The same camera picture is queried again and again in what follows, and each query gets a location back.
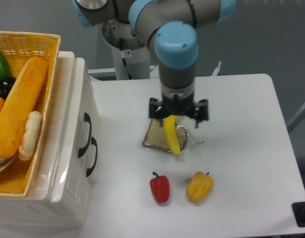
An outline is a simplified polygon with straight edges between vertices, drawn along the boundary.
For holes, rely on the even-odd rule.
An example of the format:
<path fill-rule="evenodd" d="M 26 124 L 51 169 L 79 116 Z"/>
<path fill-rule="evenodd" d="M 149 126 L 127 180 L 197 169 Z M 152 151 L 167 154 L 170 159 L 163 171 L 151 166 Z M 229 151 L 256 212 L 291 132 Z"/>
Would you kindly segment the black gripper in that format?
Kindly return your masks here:
<path fill-rule="evenodd" d="M 168 116 L 186 116 L 196 121 L 195 128 L 203 121 L 209 121 L 208 99 L 194 101 L 194 93 L 186 98 L 181 98 L 175 93 L 170 98 L 162 96 L 159 101 L 151 97 L 149 100 L 149 118 L 156 119 L 160 126 L 164 126 Z"/>

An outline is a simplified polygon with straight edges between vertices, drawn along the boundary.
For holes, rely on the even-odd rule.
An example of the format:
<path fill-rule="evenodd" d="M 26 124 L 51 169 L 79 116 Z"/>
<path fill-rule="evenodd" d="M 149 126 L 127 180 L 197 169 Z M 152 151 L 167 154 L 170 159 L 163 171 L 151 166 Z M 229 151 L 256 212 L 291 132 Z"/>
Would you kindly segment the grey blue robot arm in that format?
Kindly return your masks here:
<path fill-rule="evenodd" d="M 129 25 L 155 57 L 162 100 L 150 98 L 150 118 L 187 116 L 196 123 L 209 119 L 208 101 L 194 100 L 196 28 L 233 15 L 234 0 L 75 0 L 73 5 L 86 26 L 110 20 Z"/>

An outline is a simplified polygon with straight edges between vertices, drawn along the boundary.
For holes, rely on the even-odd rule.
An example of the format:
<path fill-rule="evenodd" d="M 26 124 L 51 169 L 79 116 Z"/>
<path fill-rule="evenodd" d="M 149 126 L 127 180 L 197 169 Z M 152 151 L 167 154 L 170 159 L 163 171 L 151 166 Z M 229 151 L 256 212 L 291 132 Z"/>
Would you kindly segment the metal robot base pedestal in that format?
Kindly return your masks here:
<path fill-rule="evenodd" d="M 109 20 L 102 26 L 102 35 L 111 48 L 117 80 L 151 77 L 151 55 L 130 24 Z"/>

